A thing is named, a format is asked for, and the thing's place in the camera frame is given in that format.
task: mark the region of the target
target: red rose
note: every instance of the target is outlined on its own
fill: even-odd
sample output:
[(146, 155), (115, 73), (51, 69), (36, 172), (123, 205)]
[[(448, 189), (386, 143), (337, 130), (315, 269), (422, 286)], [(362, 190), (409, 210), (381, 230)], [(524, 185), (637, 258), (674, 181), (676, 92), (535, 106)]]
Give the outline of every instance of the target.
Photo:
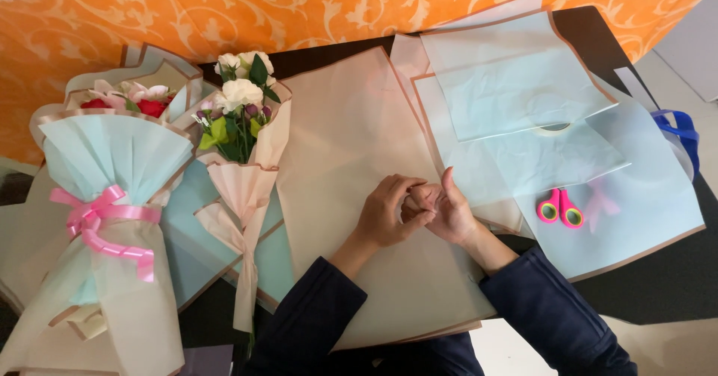
[(147, 114), (150, 117), (155, 118), (159, 118), (159, 116), (162, 115), (162, 113), (165, 111), (165, 108), (167, 108), (165, 104), (158, 102), (157, 100), (140, 100), (137, 103), (137, 106), (139, 107), (139, 110), (142, 112), (142, 114)]
[(80, 105), (80, 108), (110, 108), (102, 99), (92, 99)]

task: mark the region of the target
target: wrapped bouquet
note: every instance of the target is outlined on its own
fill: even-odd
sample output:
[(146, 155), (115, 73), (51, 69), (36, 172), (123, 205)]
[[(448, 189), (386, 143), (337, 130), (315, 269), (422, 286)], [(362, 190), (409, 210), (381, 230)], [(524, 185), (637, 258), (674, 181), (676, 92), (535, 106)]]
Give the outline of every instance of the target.
[(171, 122), (201, 97), (198, 67), (146, 45), (136, 66), (75, 77), (64, 105), (35, 114), (31, 130), (59, 185), (49, 198), (72, 209), (69, 245), (24, 307), (0, 374), (167, 376), (181, 368), (157, 224), (198, 142)]
[(292, 93), (271, 74), (263, 52), (220, 56), (224, 81), (194, 117), (202, 127), (199, 160), (207, 165), (220, 198), (195, 212), (202, 226), (242, 255), (234, 328), (252, 332), (257, 289), (254, 250), (260, 235), (279, 158), (289, 137)]

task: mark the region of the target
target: orange wall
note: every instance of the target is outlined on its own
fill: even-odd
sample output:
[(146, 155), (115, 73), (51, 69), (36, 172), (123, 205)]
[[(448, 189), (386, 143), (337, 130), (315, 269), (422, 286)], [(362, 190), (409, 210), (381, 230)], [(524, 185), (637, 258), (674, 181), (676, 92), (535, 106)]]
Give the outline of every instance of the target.
[[(146, 41), (198, 62), (412, 32), (504, 0), (0, 0), (0, 155), (39, 164), (27, 124), (67, 79)], [(598, 7), (637, 60), (700, 0), (544, 0)]]

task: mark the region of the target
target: scissors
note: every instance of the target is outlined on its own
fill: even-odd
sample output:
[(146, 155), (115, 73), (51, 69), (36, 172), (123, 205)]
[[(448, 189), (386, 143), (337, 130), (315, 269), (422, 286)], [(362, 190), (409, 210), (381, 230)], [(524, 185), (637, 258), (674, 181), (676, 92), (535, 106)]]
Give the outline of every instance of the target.
[(583, 226), (583, 213), (571, 203), (566, 188), (554, 188), (551, 191), (551, 198), (538, 205), (536, 214), (545, 223), (554, 223), (561, 214), (561, 222), (566, 227), (578, 229)]

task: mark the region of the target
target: purple flower bud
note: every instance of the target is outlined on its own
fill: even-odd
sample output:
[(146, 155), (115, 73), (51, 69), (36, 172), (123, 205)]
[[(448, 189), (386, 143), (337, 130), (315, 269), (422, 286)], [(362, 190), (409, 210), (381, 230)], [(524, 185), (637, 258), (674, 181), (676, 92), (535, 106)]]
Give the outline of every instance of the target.
[(259, 113), (259, 109), (254, 104), (247, 104), (244, 106), (244, 111), (249, 114), (250, 117), (254, 117), (256, 114)]

